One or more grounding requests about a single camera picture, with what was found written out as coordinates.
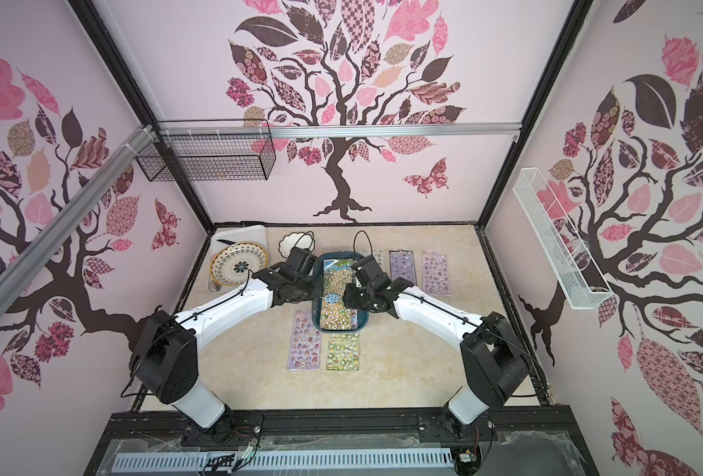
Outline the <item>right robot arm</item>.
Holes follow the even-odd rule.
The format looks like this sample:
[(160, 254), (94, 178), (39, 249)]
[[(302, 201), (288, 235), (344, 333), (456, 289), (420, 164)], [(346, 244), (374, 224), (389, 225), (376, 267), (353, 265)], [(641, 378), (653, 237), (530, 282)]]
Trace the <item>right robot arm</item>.
[(504, 315), (452, 307), (411, 281), (390, 279), (371, 256), (351, 270), (355, 281), (345, 289), (346, 307), (414, 323), (460, 352), (466, 385), (443, 408), (449, 424), (468, 426), (488, 410), (503, 407), (529, 376), (527, 352)]

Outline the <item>teal storage box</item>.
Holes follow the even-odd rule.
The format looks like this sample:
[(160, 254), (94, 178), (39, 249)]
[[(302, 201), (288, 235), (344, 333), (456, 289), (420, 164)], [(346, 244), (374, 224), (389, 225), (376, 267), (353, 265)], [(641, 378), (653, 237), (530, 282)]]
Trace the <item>teal storage box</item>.
[(314, 264), (313, 277), (320, 279), (321, 294), (312, 303), (313, 325), (323, 333), (355, 333), (369, 322), (367, 311), (349, 309), (344, 303), (347, 284), (357, 283), (353, 264), (361, 254), (350, 251), (326, 253)]

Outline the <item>panda sticker sheet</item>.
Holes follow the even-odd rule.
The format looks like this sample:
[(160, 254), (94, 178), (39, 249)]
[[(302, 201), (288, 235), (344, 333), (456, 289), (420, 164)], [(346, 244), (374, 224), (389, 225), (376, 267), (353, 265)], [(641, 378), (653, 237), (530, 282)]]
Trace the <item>panda sticker sheet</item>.
[(327, 331), (357, 329), (357, 311), (344, 304), (347, 284), (355, 279), (352, 259), (330, 259), (323, 262), (323, 295), (319, 325)]

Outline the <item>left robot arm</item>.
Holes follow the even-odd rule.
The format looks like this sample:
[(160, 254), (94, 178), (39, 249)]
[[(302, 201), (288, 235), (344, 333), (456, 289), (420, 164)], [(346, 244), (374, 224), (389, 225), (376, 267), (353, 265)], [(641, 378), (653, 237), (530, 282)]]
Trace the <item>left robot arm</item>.
[(199, 355), (220, 335), (250, 317), (286, 303), (320, 297), (322, 279), (313, 275), (316, 261), (309, 250), (295, 247), (285, 262), (251, 274), (234, 291), (200, 307), (176, 315), (157, 309), (133, 350), (131, 378), (200, 430), (215, 436), (229, 432), (232, 410), (204, 383)]

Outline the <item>green animal sticker sheet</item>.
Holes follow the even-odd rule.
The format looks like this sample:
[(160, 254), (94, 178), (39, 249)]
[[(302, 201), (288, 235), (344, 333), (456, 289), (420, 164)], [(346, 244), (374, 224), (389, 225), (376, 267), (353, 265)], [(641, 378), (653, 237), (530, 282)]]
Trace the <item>green animal sticker sheet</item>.
[(328, 371), (359, 371), (359, 333), (333, 334), (328, 345)]

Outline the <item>green dinosaur sticker sheet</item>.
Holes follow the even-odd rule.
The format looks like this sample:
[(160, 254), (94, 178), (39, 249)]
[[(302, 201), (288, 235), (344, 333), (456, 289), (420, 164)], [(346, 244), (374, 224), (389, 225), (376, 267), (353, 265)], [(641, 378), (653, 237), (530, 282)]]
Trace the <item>green dinosaur sticker sheet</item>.
[(384, 261), (382, 250), (373, 251), (373, 253), (371, 253), (371, 256), (373, 256), (373, 259), (379, 265), (379, 267), (381, 267), (381, 269), (383, 269), (385, 267), (385, 261)]

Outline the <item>lilac 3D animal sticker sheet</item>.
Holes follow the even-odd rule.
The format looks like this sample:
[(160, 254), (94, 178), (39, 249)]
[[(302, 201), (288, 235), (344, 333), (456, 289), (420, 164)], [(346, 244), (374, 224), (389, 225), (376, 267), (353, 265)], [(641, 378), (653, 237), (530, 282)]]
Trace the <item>lilac 3D animal sticker sheet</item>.
[(424, 252), (422, 264), (423, 291), (433, 296), (449, 296), (451, 284), (447, 256)]

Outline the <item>dark purple sticker sheet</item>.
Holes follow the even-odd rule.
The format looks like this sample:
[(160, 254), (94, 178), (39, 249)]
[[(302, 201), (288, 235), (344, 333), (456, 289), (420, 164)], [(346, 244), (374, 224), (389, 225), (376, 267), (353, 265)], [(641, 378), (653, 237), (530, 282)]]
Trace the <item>dark purple sticker sheet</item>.
[(411, 286), (417, 285), (416, 264), (411, 250), (391, 250), (389, 264), (391, 281), (404, 280)]

